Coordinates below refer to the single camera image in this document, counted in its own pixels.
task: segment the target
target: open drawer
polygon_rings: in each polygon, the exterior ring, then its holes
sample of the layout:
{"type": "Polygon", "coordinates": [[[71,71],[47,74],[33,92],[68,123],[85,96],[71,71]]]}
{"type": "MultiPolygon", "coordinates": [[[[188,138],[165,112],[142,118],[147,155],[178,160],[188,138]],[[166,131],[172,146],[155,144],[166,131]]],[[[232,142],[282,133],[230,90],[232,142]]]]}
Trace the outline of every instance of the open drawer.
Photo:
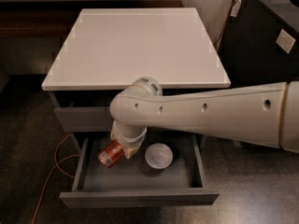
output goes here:
{"type": "Polygon", "coordinates": [[[72,192],[61,200],[70,208],[138,207],[213,204],[218,193],[204,187],[205,177],[194,134],[149,130],[130,160],[111,169],[97,160],[98,150],[110,142],[109,133],[85,139],[72,192]],[[174,154],[164,170],[152,170],[145,151],[153,143],[167,144],[174,154]]]}

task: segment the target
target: drawer front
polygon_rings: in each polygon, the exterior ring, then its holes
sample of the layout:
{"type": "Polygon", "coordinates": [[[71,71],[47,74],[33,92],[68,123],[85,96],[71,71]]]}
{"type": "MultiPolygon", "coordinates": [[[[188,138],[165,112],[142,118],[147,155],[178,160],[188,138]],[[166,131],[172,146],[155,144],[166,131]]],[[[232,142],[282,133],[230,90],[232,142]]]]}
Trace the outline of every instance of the drawer front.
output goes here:
{"type": "Polygon", "coordinates": [[[109,208],[212,205],[219,194],[205,188],[193,190],[63,192],[60,199],[69,208],[109,208]]]}
{"type": "Polygon", "coordinates": [[[110,132],[113,118],[109,107],[56,107],[54,109],[66,133],[110,132]]]}

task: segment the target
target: soda can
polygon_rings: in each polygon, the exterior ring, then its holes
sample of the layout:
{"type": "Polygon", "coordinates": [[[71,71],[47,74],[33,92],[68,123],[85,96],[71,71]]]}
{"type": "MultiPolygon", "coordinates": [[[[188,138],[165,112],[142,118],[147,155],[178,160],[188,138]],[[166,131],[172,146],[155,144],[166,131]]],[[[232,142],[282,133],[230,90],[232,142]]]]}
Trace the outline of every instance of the soda can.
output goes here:
{"type": "Polygon", "coordinates": [[[97,153],[98,160],[107,168],[111,168],[124,156],[123,145],[116,139],[108,144],[103,150],[97,153]]]}

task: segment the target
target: cabinet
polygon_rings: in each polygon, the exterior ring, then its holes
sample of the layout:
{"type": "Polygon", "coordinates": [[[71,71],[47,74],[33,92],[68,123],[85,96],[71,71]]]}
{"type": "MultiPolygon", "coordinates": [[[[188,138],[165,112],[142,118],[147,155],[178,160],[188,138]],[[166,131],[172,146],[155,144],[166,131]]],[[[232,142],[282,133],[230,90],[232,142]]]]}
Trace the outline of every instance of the cabinet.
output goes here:
{"type": "Polygon", "coordinates": [[[73,189],[60,196],[67,206],[198,205],[217,198],[205,185],[199,135],[151,128],[130,160],[112,169],[98,162],[97,150],[110,142],[111,100],[142,76],[156,78],[164,95],[230,85],[194,8],[82,10],[42,85],[81,153],[73,189]],[[144,160],[156,142],[174,153],[161,172],[144,160]]]}

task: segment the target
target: gray drawer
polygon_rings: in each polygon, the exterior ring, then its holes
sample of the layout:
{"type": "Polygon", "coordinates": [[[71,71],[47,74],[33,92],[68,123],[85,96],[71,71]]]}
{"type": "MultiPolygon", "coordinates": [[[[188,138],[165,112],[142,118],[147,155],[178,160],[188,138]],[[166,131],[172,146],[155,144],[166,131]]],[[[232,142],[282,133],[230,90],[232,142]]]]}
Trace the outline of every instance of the gray drawer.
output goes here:
{"type": "Polygon", "coordinates": [[[97,160],[97,151],[109,142],[109,133],[85,139],[72,192],[60,195],[68,207],[201,205],[213,204],[218,197],[216,191],[204,187],[194,134],[149,130],[141,150],[111,169],[97,160]],[[169,145],[174,153],[172,163],[162,171],[151,170],[144,158],[146,148],[157,142],[169,145]]]}
{"type": "Polygon", "coordinates": [[[56,107],[54,113],[66,133],[110,132],[112,128],[108,106],[56,107]]]}

